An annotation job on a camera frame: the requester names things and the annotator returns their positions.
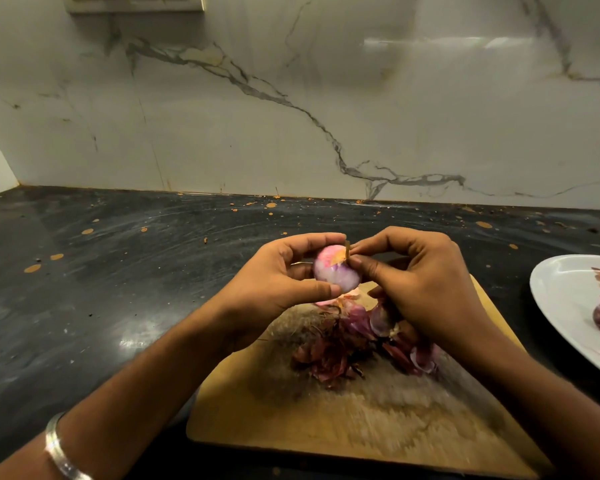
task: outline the white plate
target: white plate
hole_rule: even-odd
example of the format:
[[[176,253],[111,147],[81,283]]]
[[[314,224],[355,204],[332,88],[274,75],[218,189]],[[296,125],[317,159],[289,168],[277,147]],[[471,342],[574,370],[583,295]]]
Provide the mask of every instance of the white plate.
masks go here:
[[[600,256],[570,254],[538,264],[529,284],[536,303],[568,343],[600,369],[600,329],[593,309],[600,304]]]

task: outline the black countertop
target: black countertop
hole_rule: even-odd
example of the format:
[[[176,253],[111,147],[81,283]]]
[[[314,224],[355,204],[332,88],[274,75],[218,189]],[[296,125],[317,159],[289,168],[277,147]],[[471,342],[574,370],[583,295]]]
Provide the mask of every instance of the black countertop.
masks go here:
[[[265,242],[320,231],[354,242],[389,225],[449,234],[528,352],[600,402],[600,371],[551,327],[528,287],[545,258],[600,254],[600,211],[19,187],[0,194],[0,461],[220,290]],[[181,464],[193,475],[218,454],[227,461],[215,477],[456,477],[195,445],[182,416],[130,477],[181,474]]]

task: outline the silver bangle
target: silver bangle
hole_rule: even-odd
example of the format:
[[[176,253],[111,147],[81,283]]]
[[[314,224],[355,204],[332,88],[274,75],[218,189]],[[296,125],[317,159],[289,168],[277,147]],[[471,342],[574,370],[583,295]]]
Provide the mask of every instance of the silver bangle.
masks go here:
[[[45,450],[49,453],[51,460],[56,464],[60,473],[70,480],[93,480],[90,476],[82,473],[76,467],[72,465],[69,459],[62,451],[60,446],[60,438],[56,432],[56,427],[60,418],[64,416],[64,413],[56,414],[47,423],[47,430],[45,431]]]

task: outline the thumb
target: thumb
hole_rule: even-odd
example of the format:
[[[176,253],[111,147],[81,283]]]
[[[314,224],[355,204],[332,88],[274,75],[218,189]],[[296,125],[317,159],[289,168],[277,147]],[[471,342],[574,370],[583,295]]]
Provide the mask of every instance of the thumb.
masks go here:
[[[363,276],[369,277],[385,290],[391,288],[391,282],[400,279],[402,271],[386,263],[356,254],[349,258],[349,265]]]
[[[316,303],[337,298],[342,294],[342,288],[324,281],[316,280],[293,280],[293,286],[289,293],[289,306],[301,303]]]

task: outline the cutting board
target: cutting board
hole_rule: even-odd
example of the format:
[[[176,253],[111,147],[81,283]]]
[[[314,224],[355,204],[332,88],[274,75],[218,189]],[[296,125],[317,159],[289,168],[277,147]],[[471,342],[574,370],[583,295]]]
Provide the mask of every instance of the cutting board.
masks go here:
[[[491,320],[523,348],[473,284]],[[375,302],[363,295],[366,308]],[[312,305],[288,310],[253,345],[222,361],[200,387],[188,437],[517,478],[552,471],[496,398],[444,353],[437,379],[402,374],[379,355],[360,363],[364,379],[342,379],[331,390],[308,371],[293,370],[291,354],[320,320],[317,311]]]

